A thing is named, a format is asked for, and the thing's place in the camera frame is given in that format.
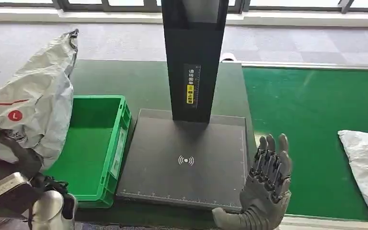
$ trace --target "crate label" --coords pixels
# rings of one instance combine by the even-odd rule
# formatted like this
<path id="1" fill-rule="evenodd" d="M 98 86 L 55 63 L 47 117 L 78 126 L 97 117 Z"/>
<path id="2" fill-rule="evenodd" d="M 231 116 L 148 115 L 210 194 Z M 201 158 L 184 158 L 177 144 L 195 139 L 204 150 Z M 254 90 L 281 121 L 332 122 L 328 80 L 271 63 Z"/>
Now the crate label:
<path id="1" fill-rule="evenodd" d="M 112 168 L 110 170 L 110 173 L 114 176 L 114 178 L 118 178 L 118 169 L 119 169 L 119 163 L 122 159 L 122 151 L 123 151 L 123 144 L 125 142 L 125 135 L 126 131 L 121 127 L 119 131 L 119 140 L 118 145 L 116 146 L 116 153 L 114 162 L 112 163 Z"/>
<path id="2" fill-rule="evenodd" d="M 199 81 L 201 77 L 201 66 L 194 64 L 184 64 L 185 79 L 185 106 L 187 108 L 197 108 L 199 95 Z"/>

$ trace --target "metal device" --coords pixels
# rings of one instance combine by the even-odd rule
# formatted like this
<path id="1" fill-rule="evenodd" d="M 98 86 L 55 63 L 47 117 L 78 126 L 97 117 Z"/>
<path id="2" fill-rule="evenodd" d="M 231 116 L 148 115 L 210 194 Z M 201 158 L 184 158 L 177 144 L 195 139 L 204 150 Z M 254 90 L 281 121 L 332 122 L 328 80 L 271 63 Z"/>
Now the metal device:
<path id="1" fill-rule="evenodd" d="M 212 210 L 216 225 L 223 230 L 273 230 L 280 225 L 290 201 L 292 161 L 286 135 L 279 136 L 278 151 L 273 137 L 261 137 L 260 146 L 240 192 L 242 211 L 228 214 Z"/>

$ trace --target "robot finger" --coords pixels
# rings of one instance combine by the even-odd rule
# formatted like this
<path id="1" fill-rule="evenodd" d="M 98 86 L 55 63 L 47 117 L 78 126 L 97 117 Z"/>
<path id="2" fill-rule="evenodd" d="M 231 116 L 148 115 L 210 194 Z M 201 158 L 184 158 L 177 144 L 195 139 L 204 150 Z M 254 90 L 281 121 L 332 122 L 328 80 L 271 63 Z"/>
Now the robot finger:
<path id="1" fill-rule="evenodd" d="M 274 138 L 271 134 L 269 134 L 267 137 L 266 137 L 266 140 L 267 140 L 267 143 L 268 143 L 268 146 L 267 146 L 267 150 L 269 151 L 276 151 L 276 142 L 274 141 Z"/>
<path id="2" fill-rule="evenodd" d="M 279 148 L 278 151 L 282 152 L 288 152 L 288 139 L 287 136 L 285 134 L 280 134 L 280 136 L 278 136 L 278 142 L 279 142 Z"/>
<path id="3" fill-rule="evenodd" d="M 281 151 L 281 153 L 278 155 L 278 159 L 280 163 L 280 173 L 282 174 L 283 179 L 285 179 L 291 175 L 291 172 L 293 171 L 293 163 L 286 151 Z"/>
<path id="4" fill-rule="evenodd" d="M 275 202 L 278 202 L 279 200 L 281 200 L 284 195 L 289 192 L 288 190 L 290 189 L 290 183 L 291 183 L 291 179 L 290 178 L 287 178 L 283 181 L 283 183 L 279 186 L 276 186 L 275 187 L 275 190 L 274 190 L 274 201 Z"/>
<path id="5" fill-rule="evenodd" d="M 257 174 L 259 169 L 261 168 L 261 162 L 262 162 L 263 156 L 266 153 L 266 149 L 267 149 L 266 138 L 260 137 L 260 145 L 259 145 L 259 148 L 257 149 L 257 152 L 256 152 L 255 156 L 254 156 L 254 161 L 253 161 L 253 165 L 252 165 L 252 169 L 251 169 L 252 174 Z"/>

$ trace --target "green plastic crate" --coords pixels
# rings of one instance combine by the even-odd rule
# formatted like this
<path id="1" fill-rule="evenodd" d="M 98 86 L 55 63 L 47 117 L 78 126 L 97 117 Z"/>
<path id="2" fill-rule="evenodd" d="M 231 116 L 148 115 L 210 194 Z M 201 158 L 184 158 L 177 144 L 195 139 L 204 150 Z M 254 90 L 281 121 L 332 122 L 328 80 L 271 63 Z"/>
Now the green plastic crate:
<path id="1" fill-rule="evenodd" d="M 114 193 L 131 114 L 124 96 L 75 96 L 66 143 L 45 172 L 69 183 L 79 207 L 107 208 Z"/>

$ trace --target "robotic arm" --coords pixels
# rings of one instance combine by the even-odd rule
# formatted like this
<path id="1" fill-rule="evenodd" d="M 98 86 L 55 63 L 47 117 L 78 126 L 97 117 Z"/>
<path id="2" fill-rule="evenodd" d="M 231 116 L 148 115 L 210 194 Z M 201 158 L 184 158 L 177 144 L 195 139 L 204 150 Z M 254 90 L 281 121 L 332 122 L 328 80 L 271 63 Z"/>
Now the robotic arm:
<path id="1" fill-rule="evenodd" d="M 288 156 L 286 135 L 260 138 L 245 186 L 240 192 L 242 211 L 228 214 L 222 208 L 212 210 L 216 225 L 223 230 L 273 230 L 286 212 L 291 192 L 291 158 Z"/>
<path id="2" fill-rule="evenodd" d="M 0 207 L 22 214 L 31 230 L 73 230 L 77 200 L 67 192 L 67 183 L 39 173 L 40 155 L 2 131 L 0 143 L 19 159 L 15 164 L 0 161 Z"/>

